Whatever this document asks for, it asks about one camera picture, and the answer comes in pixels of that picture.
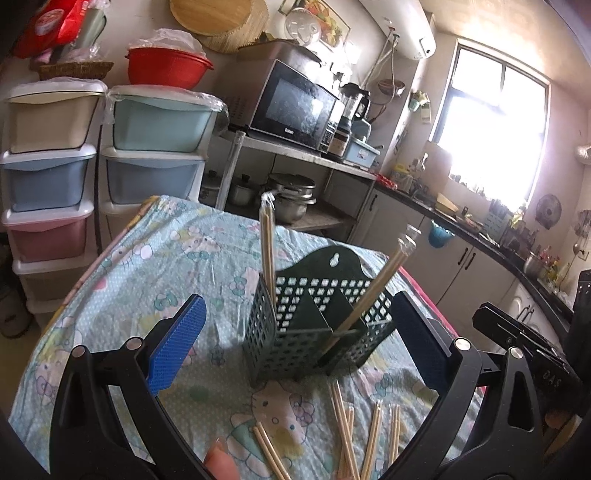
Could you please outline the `left hand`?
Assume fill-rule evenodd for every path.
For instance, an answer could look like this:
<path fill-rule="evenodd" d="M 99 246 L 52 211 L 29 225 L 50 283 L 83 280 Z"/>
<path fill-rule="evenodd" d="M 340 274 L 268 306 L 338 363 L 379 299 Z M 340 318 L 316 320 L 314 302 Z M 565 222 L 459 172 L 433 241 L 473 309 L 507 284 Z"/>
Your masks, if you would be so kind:
<path fill-rule="evenodd" d="M 238 466 L 221 439 L 216 439 L 207 451 L 204 465 L 216 480 L 240 479 Z"/>

